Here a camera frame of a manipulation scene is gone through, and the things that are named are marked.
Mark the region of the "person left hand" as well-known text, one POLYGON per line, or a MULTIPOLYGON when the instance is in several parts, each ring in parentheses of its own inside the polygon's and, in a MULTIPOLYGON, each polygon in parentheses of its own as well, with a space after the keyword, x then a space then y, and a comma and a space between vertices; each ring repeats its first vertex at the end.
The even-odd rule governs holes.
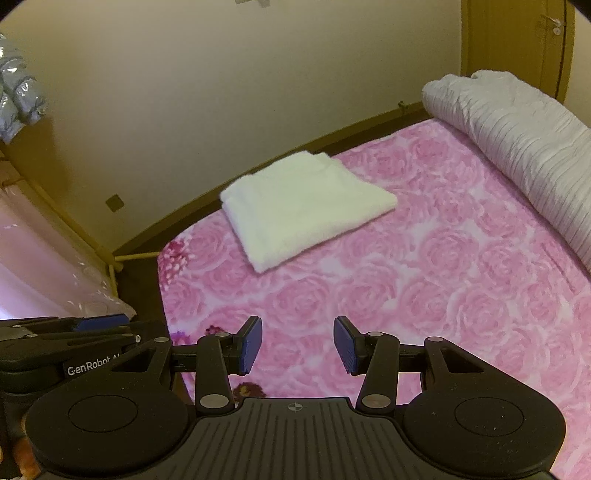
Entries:
POLYGON ((1 478, 34 480, 41 468, 34 457, 28 438, 18 438, 8 449, 1 450, 1 478))

